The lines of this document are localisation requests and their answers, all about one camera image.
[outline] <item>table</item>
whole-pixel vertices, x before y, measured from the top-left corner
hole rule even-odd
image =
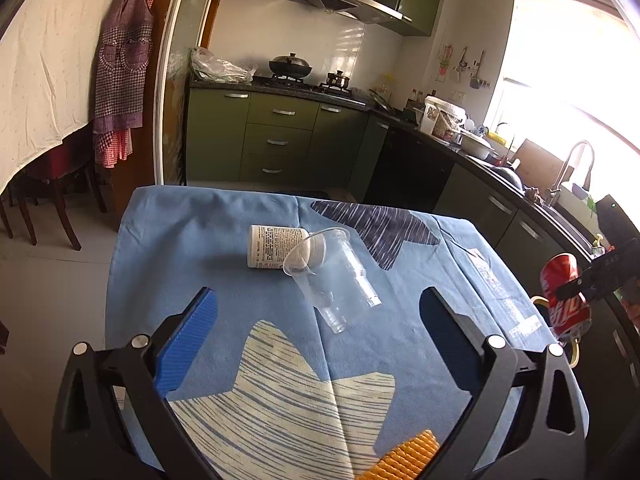
[[[251,224],[347,228],[382,306],[334,334],[289,276],[247,267]],[[111,261],[107,347],[152,333],[202,286],[218,295],[218,320],[168,400],[225,479],[351,479],[425,429],[442,443],[478,381],[456,385],[422,324],[428,286],[485,335],[535,351],[554,341],[468,221],[279,194],[136,190]],[[481,464],[497,454],[518,399],[513,390]],[[128,408],[125,417],[157,465]]]

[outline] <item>checkered apron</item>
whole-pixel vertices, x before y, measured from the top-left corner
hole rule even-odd
[[[121,0],[102,26],[95,81],[95,160],[112,168],[131,153],[131,128],[142,126],[146,67],[154,17],[147,0]]]

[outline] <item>plastic cup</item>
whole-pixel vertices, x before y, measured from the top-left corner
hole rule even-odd
[[[310,234],[287,254],[282,269],[335,333],[382,303],[341,227]]]

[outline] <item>red soda can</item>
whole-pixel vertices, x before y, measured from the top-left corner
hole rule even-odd
[[[578,262],[568,253],[549,260],[540,272],[540,285],[549,302],[549,321],[561,342],[579,338],[591,327],[591,309],[582,294],[558,301],[556,290],[578,277]]]

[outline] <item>window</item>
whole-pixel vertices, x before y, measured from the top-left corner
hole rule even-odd
[[[485,123],[508,122],[561,160],[595,150],[591,190],[640,226],[640,41],[615,15],[575,0],[516,0],[500,81]],[[572,182],[582,184],[585,152]]]

